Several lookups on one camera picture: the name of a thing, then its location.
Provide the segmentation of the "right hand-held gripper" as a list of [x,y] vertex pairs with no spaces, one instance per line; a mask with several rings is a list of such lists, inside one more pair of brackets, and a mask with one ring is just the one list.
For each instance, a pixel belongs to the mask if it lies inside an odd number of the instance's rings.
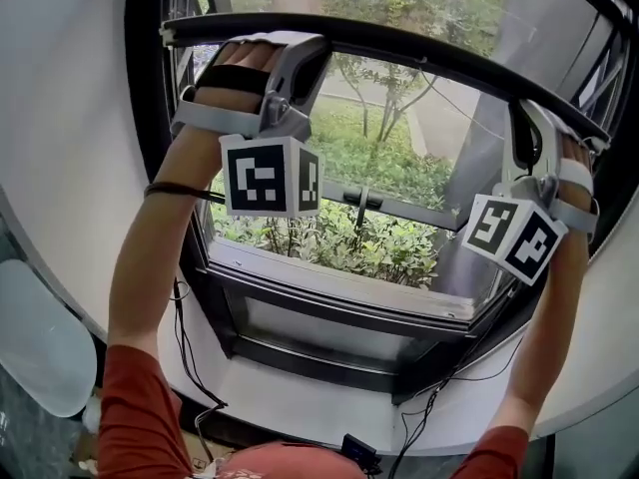
[[533,285],[566,234],[592,234],[598,214],[560,200],[560,175],[547,176],[557,174],[561,158],[554,115],[523,100],[508,103],[508,117],[502,179],[521,179],[497,196],[475,197],[462,245]]

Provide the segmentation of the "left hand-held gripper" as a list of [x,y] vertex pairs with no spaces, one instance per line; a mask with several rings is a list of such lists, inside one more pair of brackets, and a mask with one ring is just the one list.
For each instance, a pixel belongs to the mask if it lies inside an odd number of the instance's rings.
[[257,72],[239,79],[241,91],[264,92],[256,114],[193,102],[206,69],[220,86],[235,85],[238,66],[214,66],[212,58],[195,84],[187,87],[172,120],[172,132],[184,126],[220,136],[228,214],[255,217],[314,216],[322,197],[321,157],[308,146],[312,134],[311,109],[328,66],[328,39],[320,34],[275,31],[237,36],[233,43],[265,42],[281,48],[267,78]]

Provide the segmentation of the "person's right hand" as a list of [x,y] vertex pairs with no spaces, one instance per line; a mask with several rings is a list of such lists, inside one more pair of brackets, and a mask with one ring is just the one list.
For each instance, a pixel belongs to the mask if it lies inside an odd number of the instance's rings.
[[575,208],[588,211],[593,193],[590,154],[568,135],[562,136],[559,174],[559,198]]

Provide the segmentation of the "person's left hand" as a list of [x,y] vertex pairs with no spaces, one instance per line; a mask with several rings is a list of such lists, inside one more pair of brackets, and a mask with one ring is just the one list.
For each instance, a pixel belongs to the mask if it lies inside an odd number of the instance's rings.
[[265,42],[227,44],[216,56],[213,65],[226,66],[227,70],[230,66],[238,66],[238,69],[234,69],[235,85],[231,87],[231,83],[228,83],[225,86],[220,86],[218,81],[211,84],[213,79],[219,79],[219,72],[210,75],[211,70],[207,68],[204,75],[205,82],[197,87],[193,102],[225,110],[256,114],[261,106],[264,92],[257,94],[251,91],[241,91],[236,84],[237,75],[240,74],[239,79],[242,83],[257,72],[261,72],[261,76],[267,78],[267,73],[273,70],[281,53],[281,48],[276,48]]

